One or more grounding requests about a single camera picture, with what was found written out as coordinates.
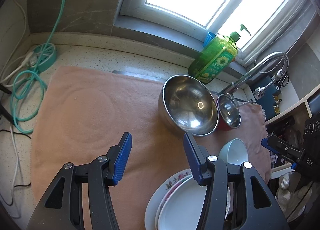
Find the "blue cup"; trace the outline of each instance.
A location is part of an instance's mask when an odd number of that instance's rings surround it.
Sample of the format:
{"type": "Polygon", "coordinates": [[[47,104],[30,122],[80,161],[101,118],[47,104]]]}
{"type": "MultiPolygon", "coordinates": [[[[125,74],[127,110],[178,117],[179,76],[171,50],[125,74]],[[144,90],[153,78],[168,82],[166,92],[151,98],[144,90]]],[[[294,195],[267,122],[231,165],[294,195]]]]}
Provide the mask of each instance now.
{"type": "Polygon", "coordinates": [[[215,36],[216,35],[214,33],[208,32],[207,37],[204,40],[203,47],[206,47],[211,42],[211,40],[215,38],[215,36]]]}

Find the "window frame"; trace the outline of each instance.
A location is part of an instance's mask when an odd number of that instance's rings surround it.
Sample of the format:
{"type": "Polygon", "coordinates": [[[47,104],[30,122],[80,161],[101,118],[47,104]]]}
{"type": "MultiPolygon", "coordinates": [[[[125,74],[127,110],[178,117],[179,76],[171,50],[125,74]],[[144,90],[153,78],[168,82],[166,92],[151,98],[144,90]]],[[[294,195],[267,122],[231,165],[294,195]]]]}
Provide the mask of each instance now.
{"type": "MultiPolygon", "coordinates": [[[[147,0],[123,0],[121,15],[132,16],[157,23],[204,41],[208,32],[217,33],[242,0],[225,0],[207,25],[203,26],[167,9],[147,3],[147,0]]],[[[238,49],[236,61],[247,67],[292,20],[306,0],[284,0],[262,28],[238,49]]]]}

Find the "stainless steel bowl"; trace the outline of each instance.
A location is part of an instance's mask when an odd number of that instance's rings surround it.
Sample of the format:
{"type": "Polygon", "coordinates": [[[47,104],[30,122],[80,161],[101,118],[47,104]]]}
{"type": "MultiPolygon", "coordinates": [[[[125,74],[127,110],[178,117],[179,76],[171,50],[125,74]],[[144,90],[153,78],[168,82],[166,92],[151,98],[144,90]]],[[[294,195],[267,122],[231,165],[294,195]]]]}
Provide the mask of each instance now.
{"type": "Polygon", "coordinates": [[[236,104],[227,95],[220,95],[217,100],[219,113],[222,119],[219,122],[219,127],[223,129],[223,122],[230,127],[230,129],[238,128],[241,123],[240,112],[236,104]]]}
{"type": "Polygon", "coordinates": [[[210,91],[187,75],[175,75],[165,82],[158,110],[166,125],[195,136],[212,133],[219,121],[218,108],[210,91]]]}

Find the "metal screw cap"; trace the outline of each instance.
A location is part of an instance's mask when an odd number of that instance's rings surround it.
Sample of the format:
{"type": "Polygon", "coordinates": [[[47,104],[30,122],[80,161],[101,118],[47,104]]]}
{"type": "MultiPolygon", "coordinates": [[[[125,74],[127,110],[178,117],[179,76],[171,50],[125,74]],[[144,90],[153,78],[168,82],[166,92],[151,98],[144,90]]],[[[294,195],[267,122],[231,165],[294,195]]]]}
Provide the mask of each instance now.
{"type": "Polygon", "coordinates": [[[99,161],[99,162],[105,162],[107,159],[108,159],[107,156],[102,155],[102,156],[100,156],[100,157],[98,158],[98,161],[99,161]]]}
{"type": "Polygon", "coordinates": [[[65,169],[70,169],[72,167],[72,163],[66,163],[63,167],[65,169]]]}
{"type": "Polygon", "coordinates": [[[244,162],[243,166],[246,167],[247,169],[250,169],[252,167],[252,164],[250,162],[244,162]]]}
{"type": "Polygon", "coordinates": [[[211,161],[211,162],[215,162],[216,160],[218,160],[218,158],[216,156],[214,156],[214,155],[210,155],[208,157],[208,160],[211,161]]]}

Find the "white plate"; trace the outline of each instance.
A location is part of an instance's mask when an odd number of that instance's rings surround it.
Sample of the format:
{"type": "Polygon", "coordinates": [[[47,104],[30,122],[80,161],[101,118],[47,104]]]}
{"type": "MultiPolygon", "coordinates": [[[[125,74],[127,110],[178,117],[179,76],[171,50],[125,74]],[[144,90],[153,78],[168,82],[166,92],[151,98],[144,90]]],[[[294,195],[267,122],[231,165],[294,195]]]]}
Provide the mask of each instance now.
{"type": "Polygon", "coordinates": [[[157,213],[156,213],[156,218],[155,218],[155,225],[156,225],[156,230],[158,230],[158,219],[159,219],[159,215],[160,212],[164,206],[164,203],[167,201],[167,199],[170,197],[170,195],[176,190],[177,187],[179,187],[183,182],[185,182],[187,179],[189,179],[190,177],[192,177],[192,174],[186,175],[185,177],[182,177],[180,180],[178,180],[173,186],[172,188],[170,188],[170,190],[164,195],[163,199],[161,200],[158,209],[157,209],[157,213]]]}
{"type": "MultiPolygon", "coordinates": [[[[207,187],[199,186],[193,177],[187,179],[169,196],[158,220],[159,230],[194,230],[198,225],[207,187]]],[[[227,192],[226,216],[230,207],[227,192]]]]}
{"type": "Polygon", "coordinates": [[[165,194],[170,191],[170,189],[173,187],[173,185],[178,182],[181,178],[186,177],[188,175],[191,175],[191,170],[186,169],[183,171],[180,171],[173,176],[171,176],[169,179],[167,179],[164,183],[161,184],[161,186],[156,190],[156,192],[152,195],[147,209],[146,213],[144,215],[144,226],[146,230],[156,230],[155,228],[155,218],[156,218],[156,212],[160,205],[161,200],[165,196],[165,194]]]}

